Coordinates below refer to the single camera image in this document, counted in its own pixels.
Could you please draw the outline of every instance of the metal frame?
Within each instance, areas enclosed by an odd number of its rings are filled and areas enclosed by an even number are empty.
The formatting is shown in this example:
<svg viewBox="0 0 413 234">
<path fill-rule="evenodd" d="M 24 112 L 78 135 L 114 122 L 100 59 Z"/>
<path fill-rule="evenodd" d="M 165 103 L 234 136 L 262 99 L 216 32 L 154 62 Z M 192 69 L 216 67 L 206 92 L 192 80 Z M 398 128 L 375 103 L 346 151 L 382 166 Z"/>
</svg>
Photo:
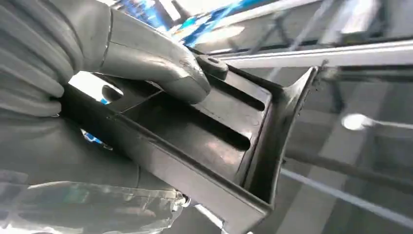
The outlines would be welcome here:
<svg viewBox="0 0 413 234">
<path fill-rule="evenodd" d="M 226 57 L 237 68 L 412 65 L 413 40 L 297 52 Z"/>
</svg>

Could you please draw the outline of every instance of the black plastic part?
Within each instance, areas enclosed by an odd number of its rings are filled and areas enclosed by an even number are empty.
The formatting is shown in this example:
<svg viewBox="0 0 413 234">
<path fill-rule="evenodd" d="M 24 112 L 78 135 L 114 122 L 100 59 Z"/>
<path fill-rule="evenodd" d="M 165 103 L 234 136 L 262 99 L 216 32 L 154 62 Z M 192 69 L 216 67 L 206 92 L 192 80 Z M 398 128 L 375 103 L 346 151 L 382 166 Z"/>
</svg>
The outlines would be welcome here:
<svg viewBox="0 0 413 234">
<path fill-rule="evenodd" d="M 196 57 L 196 60 L 205 73 L 221 80 L 226 79 L 226 75 L 228 74 L 228 66 L 226 63 L 208 55 L 199 55 Z"/>
<path fill-rule="evenodd" d="M 273 209 L 285 143 L 317 69 L 282 88 L 229 67 L 188 105 L 145 81 L 104 77 L 124 96 L 103 105 L 66 87 L 62 115 L 247 233 Z"/>
</svg>

